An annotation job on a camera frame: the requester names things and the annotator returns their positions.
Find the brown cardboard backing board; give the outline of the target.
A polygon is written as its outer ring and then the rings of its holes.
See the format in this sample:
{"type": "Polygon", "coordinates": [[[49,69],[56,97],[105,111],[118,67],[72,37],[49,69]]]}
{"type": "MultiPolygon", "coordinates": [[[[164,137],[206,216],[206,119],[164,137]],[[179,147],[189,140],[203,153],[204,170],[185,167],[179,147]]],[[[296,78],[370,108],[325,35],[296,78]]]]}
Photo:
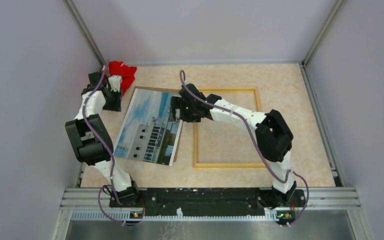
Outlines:
{"type": "Polygon", "coordinates": [[[172,166],[176,161],[183,122],[170,120],[171,97],[178,91],[169,88],[137,86],[131,103],[144,103],[146,119],[138,122],[128,156],[147,163],[172,166]]]}

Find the building photo print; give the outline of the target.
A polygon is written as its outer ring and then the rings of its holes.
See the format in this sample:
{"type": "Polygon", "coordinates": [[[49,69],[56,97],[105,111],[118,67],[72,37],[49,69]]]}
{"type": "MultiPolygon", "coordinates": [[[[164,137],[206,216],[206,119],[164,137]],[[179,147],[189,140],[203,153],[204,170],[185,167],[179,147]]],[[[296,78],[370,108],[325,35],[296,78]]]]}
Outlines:
{"type": "Polygon", "coordinates": [[[171,100],[177,96],[175,89],[136,86],[114,144],[114,156],[172,166],[183,124],[171,112],[171,100]]]}

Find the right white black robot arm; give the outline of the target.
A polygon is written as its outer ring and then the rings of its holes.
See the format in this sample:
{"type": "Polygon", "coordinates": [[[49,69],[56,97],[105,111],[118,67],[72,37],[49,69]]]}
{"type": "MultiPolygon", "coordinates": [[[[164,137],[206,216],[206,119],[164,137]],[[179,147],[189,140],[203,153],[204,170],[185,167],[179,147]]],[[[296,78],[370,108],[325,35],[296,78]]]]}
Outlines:
{"type": "Polygon", "coordinates": [[[291,164],[292,131],[282,114],[249,110],[228,102],[219,95],[205,96],[194,84],[181,87],[170,99],[174,120],[199,123],[202,119],[228,123],[247,130],[264,166],[272,176],[272,190],[260,203],[266,208],[287,206],[294,198],[297,182],[291,164]]]}

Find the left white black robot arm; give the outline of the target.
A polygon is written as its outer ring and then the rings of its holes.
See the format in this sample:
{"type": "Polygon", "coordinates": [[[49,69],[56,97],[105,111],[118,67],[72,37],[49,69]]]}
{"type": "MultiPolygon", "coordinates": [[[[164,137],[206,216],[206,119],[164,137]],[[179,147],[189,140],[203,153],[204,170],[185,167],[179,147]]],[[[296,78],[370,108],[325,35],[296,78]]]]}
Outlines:
{"type": "Polygon", "coordinates": [[[81,93],[82,103],[65,130],[74,155],[80,163],[98,170],[109,182],[106,187],[117,207],[134,207],[140,202],[136,182],[117,163],[112,139],[101,118],[103,110],[120,112],[122,78],[105,70],[90,73],[89,84],[81,93]]]}

